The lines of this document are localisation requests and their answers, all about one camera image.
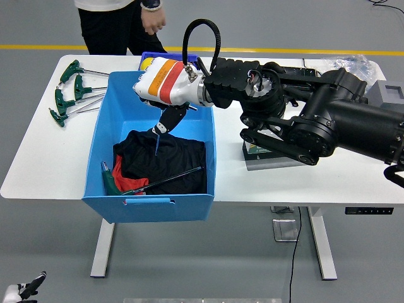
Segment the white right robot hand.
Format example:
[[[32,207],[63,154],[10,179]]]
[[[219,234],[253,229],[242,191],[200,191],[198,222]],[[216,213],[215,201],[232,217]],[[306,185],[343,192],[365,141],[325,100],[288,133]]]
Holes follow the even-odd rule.
[[[173,59],[152,59],[133,90],[142,102],[162,109],[160,119],[151,129],[156,135],[171,132],[187,110],[209,106],[203,97],[202,72]]]

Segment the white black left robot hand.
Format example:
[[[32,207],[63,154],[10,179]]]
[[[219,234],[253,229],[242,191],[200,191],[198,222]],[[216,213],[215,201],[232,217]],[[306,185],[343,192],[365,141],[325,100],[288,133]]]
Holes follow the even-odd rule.
[[[2,302],[37,302],[30,299],[31,296],[38,294],[38,288],[47,277],[47,272],[42,271],[36,278],[29,283],[11,284],[7,287]]]

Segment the person's left hand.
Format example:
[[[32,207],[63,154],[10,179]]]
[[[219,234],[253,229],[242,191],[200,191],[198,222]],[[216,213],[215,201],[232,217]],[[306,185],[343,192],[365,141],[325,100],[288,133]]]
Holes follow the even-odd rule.
[[[141,9],[141,21],[145,32],[149,35],[156,34],[166,25],[165,10],[160,7],[150,11],[146,8]]]

